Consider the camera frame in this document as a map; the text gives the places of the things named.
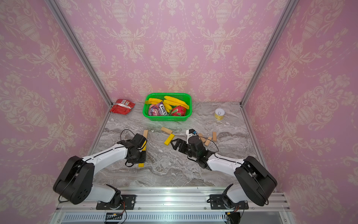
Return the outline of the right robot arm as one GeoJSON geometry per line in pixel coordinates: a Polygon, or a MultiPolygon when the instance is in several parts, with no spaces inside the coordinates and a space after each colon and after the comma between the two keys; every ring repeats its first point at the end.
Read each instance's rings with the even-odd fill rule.
{"type": "Polygon", "coordinates": [[[175,139],[170,142],[174,150],[183,153],[201,168],[218,171],[233,176],[237,184],[230,184],[221,194],[222,203],[227,209],[244,209],[241,205],[251,201],[258,206],[269,204],[269,196],[277,186],[277,180],[254,157],[233,159],[207,150],[198,136],[187,141],[175,139]]]}

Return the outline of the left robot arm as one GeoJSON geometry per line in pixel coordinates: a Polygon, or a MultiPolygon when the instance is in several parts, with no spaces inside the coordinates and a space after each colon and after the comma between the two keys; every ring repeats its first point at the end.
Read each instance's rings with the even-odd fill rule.
{"type": "Polygon", "coordinates": [[[120,160],[125,160],[125,165],[129,167],[144,163],[146,143],[147,139],[137,133],[132,139],[118,141],[99,153],[69,158],[53,186],[53,191],[59,195],[59,202],[62,202],[61,198],[74,205],[97,201],[112,210],[125,205],[119,189],[108,184],[94,184],[94,176],[120,160]]]}

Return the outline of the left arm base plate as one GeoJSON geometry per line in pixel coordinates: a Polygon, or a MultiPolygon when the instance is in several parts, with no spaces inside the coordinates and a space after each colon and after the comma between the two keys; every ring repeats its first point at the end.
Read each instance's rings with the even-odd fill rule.
{"type": "Polygon", "coordinates": [[[110,202],[99,201],[96,210],[134,210],[136,195],[115,196],[110,202]]]}

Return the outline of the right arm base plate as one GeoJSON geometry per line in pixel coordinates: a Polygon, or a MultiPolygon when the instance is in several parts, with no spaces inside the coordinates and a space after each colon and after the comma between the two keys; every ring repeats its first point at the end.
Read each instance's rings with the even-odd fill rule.
{"type": "Polygon", "coordinates": [[[247,210],[249,205],[247,201],[232,202],[227,196],[220,194],[211,194],[207,203],[210,204],[212,210],[247,210]]]}

